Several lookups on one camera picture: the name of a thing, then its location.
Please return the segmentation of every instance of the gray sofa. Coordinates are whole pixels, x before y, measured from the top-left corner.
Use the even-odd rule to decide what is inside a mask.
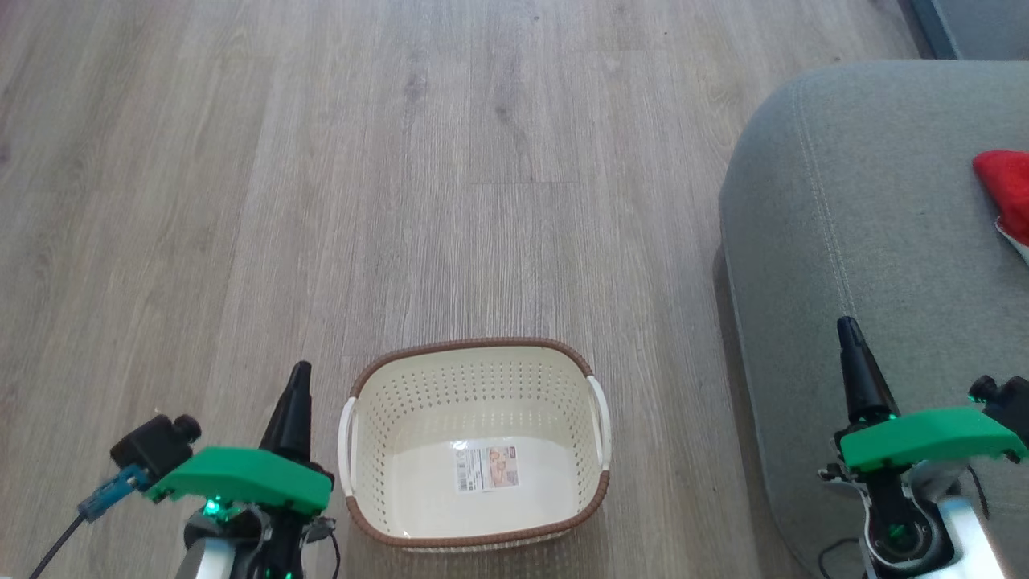
[[[818,70],[773,95],[737,144],[722,236],[766,490],[813,574],[862,520],[815,476],[846,426],[840,316],[861,324],[901,411],[966,404],[982,374],[1029,376],[1029,266],[971,170],[992,148],[1029,149],[1029,63]],[[1029,465],[974,466],[995,544],[1029,577]],[[832,577],[860,577],[856,548],[840,551]]]

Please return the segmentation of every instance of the basket handle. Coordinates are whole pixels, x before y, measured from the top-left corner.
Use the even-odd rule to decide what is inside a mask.
[[[354,486],[356,486],[350,478],[353,472],[350,468],[350,429],[354,418],[355,402],[357,399],[350,397],[350,400],[343,407],[343,414],[340,415],[340,434],[335,444],[335,453],[340,461],[340,486],[343,487],[343,494],[347,497],[354,496]]]
[[[587,376],[586,379],[593,387],[593,398],[594,402],[597,403],[597,419],[600,421],[600,424],[597,425],[600,430],[600,468],[607,471],[611,467],[611,412],[607,409],[607,399],[604,397],[604,391],[601,390],[597,378]]]

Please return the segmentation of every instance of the basket label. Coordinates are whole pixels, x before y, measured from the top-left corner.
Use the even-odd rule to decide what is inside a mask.
[[[519,485],[518,450],[467,441],[454,450],[457,492],[486,493]]]

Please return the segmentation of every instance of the blue connector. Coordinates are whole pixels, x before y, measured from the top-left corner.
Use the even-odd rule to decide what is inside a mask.
[[[78,512],[86,522],[93,522],[133,492],[144,492],[148,488],[150,482],[143,469],[138,465],[129,465],[114,478],[98,486],[88,499],[79,503]]]

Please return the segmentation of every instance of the green mount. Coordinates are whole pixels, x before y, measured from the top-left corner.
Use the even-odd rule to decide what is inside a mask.
[[[316,516],[328,507],[331,491],[332,481],[325,475],[268,450],[208,446],[157,481],[146,496],[157,502],[192,495]]]
[[[1018,434],[970,407],[897,417],[843,437],[840,450],[848,469],[863,473],[922,461],[1029,457]]]

